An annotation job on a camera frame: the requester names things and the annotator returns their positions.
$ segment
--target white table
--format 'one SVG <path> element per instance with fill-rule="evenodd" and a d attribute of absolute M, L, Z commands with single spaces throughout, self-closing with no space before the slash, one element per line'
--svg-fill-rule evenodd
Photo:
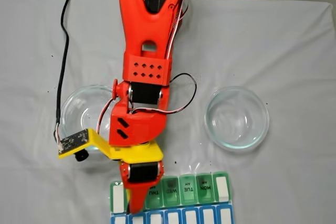
<path fill-rule="evenodd" d="M 109 223 L 117 164 L 102 155 L 58 160 L 52 132 L 65 37 L 65 0 L 0 0 L 0 223 Z M 195 100 L 158 137 L 167 174 L 228 171 L 236 223 L 334 223 L 336 36 L 331 5 L 191 0 L 175 42 L 173 75 L 193 74 Z M 118 0 L 71 0 L 62 101 L 121 79 Z M 192 86 L 172 85 L 171 108 Z M 245 86 L 267 103 L 270 128 L 246 155 L 214 145 L 203 128 L 210 95 Z"/>

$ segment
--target red robotic arm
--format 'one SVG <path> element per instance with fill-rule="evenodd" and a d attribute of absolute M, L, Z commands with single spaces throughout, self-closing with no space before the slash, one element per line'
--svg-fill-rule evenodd
<path fill-rule="evenodd" d="M 135 146 L 158 136 L 166 115 L 158 112 L 133 113 L 130 104 L 155 104 L 166 110 L 172 57 L 169 44 L 181 13 L 181 0 L 119 0 L 126 47 L 123 81 L 114 82 L 114 106 L 110 120 L 109 144 Z M 161 161 L 126 164 L 120 162 L 124 187 L 130 191 L 129 211 L 139 212 L 146 192 L 163 175 Z"/>

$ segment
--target empty glass bowl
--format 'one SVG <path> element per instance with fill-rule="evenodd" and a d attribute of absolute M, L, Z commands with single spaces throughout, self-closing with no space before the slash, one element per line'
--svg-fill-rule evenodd
<path fill-rule="evenodd" d="M 87 128 L 96 130 L 98 117 L 111 97 L 112 89 L 101 85 L 86 86 L 72 93 L 62 107 L 60 136 L 67 137 Z M 105 140 L 109 139 L 114 104 L 112 101 L 101 121 L 99 134 Z"/>
<path fill-rule="evenodd" d="M 227 87 L 215 92 L 204 119 L 211 140 L 234 152 L 250 151 L 258 146 L 269 126 L 266 106 L 243 87 Z"/>

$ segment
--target red joint bracket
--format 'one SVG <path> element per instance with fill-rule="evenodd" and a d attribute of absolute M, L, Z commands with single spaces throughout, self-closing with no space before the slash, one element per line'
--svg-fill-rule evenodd
<path fill-rule="evenodd" d="M 159 172 L 154 181 L 145 182 L 145 183 L 130 183 L 128 181 L 129 178 L 129 164 L 122 162 L 120 164 L 120 173 L 124 188 L 130 191 L 130 201 L 129 208 L 131 214 L 137 214 L 143 208 L 143 203 L 146 199 L 147 192 L 150 187 L 155 186 L 159 183 L 162 175 L 163 175 L 163 165 L 162 161 L 159 162 Z"/>
<path fill-rule="evenodd" d="M 140 56 L 124 57 L 123 79 L 126 81 L 168 86 L 172 60 Z"/>
<path fill-rule="evenodd" d="M 112 97 L 117 96 L 117 102 L 110 116 L 109 144 L 113 146 L 131 146 L 148 142 L 157 137 L 164 129 L 166 115 L 162 113 L 129 111 L 128 82 L 121 82 L 113 86 Z M 161 89 L 162 97 L 157 104 L 161 110 L 168 106 L 169 87 Z"/>

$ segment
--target yellow bracket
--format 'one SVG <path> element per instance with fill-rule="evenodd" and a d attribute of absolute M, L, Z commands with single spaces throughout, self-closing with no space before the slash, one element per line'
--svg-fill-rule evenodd
<path fill-rule="evenodd" d="M 68 152 L 59 154 L 59 158 L 64 158 L 89 146 L 97 147 L 109 159 L 120 159 L 128 164 L 159 162 L 163 159 L 163 154 L 155 140 L 146 144 L 133 145 L 127 147 L 111 146 L 93 129 L 88 128 L 88 141 Z"/>

